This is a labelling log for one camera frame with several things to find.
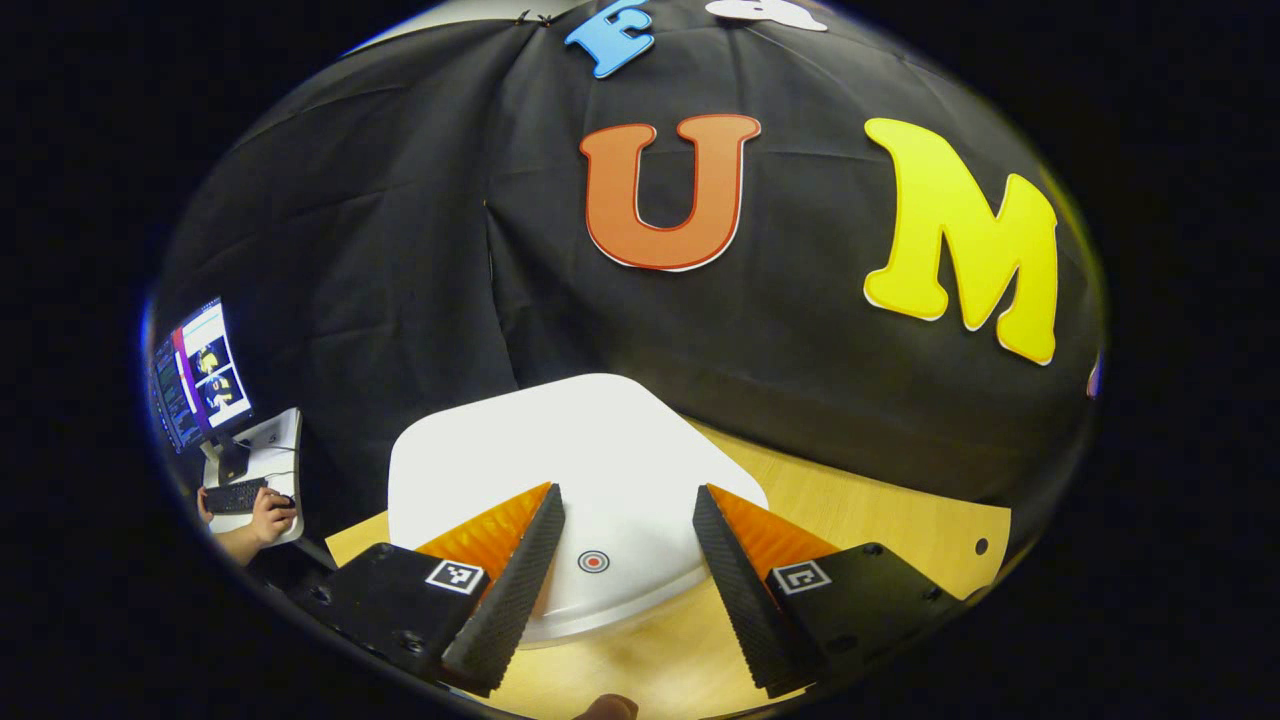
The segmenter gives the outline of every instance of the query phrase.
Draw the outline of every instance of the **computer monitor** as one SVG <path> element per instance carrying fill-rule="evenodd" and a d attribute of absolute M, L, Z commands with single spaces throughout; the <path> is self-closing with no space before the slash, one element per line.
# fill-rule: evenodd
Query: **computer monitor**
<path fill-rule="evenodd" d="M 230 433 L 252 416 L 253 407 L 232 355 L 221 299 L 206 302 L 160 338 L 151 375 L 156 413 L 174 451 L 180 455 L 207 442 L 219 483 L 243 475 L 248 450 Z"/>

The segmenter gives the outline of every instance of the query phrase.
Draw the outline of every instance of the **table surface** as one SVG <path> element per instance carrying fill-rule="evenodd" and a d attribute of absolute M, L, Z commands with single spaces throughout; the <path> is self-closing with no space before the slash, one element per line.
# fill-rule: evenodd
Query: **table surface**
<path fill-rule="evenodd" d="M 760 483 L 771 511 L 837 547 L 883 543 L 961 598 L 989 585 L 1000 570 L 1009 509 L 876 482 L 690 424 Z M 980 556 L 974 550 L 979 538 L 988 542 Z M 326 539 L 339 566 L 378 542 L 389 542 L 385 512 Z M 603 693 L 636 701 L 645 717 L 708 717 L 803 691 L 771 701 L 751 683 L 728 615 L 708 579 L 582 639 L 517 650 L 502 687 L 475 700 L 525 716 L 573 717 Z"/>
<path fill-rule="evenodd" d="M 298 483 L 297 452 L 301 429 L 302 413 L 297 407 L 291 407 L 275 418 L 259 423 L 234 437 L 237 442 L 248 442 L 251 448 L 248 454 L 248 469 L 241 479 L 271 475 L 266 478 L 266 487 L 280 495 L 292 497 L 293 506 L 298 511 L 289 529 L 280 533 L 280 537 L 275 538 L 275 542 L 268 547 L 293 542 L 302 537 L 302 493 L 300 492 L 301 484 Z M 232 484 L 236 484 L 236 482 L 239 480 L 233 480 Z M 207 460 L 205 461 L 204 486 L 206 488 L 218 487 L 218 466 Z M 214 515 L 214 520 L 209 523 L 209 529 L 214 533 L 225 533 L 242 528 L 252 520 L 253 515 L 250 512 Z"/>

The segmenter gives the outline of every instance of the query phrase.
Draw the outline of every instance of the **keyboard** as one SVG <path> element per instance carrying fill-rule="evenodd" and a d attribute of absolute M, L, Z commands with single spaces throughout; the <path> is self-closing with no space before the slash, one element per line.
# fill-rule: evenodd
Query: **keyboard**
<path fill-rule="evenodd" d="M 205 510 L 214 515 L 236 515 L 252 512 L 257 491 L 266 487 L 266 480 L 241 480 L 218 488 L 205 488 Z"/>

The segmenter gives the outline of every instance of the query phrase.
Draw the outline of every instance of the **black textured finger pad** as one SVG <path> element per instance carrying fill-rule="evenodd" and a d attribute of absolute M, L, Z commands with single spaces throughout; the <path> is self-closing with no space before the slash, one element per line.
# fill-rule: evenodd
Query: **black textured finger pad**
<path fill-rule="evenodd" d="M 547 569 L 563 528 L 564 506 L 559 486 L 552 484 L 502 577 L 462 626 L 453 644 L 444 651 L 443 664 L 449 673 L 449 684 L 489 697 L 489 692 L 502 683 L 547 579 Z"/>
<path fill-rule="evenodd" d="M 787 628 L 707 486 L 698 488 L 694 532 L 755 687 L 772 698 L 810 684 L 812 648 Z"/>
<path fill-rule="evenodd" d="M 480 568 L 378 543 L 293 600 L 374 656 L 435 679 L 488 584 Z"/>
<path fill-rule="evenodd" d="M 820 652 L 824 675 L 845 675 L 887 659 L 960 606 L 879 543 L 776 568 L 765 584 Z"/>

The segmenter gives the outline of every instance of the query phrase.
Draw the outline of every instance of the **wooden table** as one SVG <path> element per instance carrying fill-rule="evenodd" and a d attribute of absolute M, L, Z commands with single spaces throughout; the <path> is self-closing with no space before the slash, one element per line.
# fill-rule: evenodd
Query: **wooden table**
<path fill-rule="evenodd" d="M 876 482 L 745 442 L 690 420 L 744 470 L 769 510 L 845 548 L 879 542 L 951 594 L 989 585 L 1005 559 L 1010 511 Z M 975 544 L 988 547 L 977 555 Z M 326 539 L 339 566 L 389 542 L 383 512 Z M 628 621 L 553 647 L 518 650 L 493 707 L 530 717 L 568 719 L 603 693 L 640 705 L 653 720 L 708 717 L 759 707 L 728 615 L 712 580 Z"/>

